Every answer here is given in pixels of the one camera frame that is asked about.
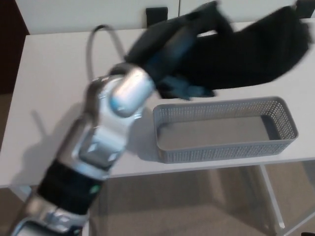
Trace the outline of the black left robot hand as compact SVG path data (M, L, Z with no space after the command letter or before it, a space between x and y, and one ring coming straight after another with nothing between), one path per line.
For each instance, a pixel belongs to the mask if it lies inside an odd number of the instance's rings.
M205 3L192 12L154 24L134 43L125 60L144 69L163 99L213 97L205 85L194 85L177 71L197 42L198 35L214 30L230 36L233 29L218 9L218 2Z

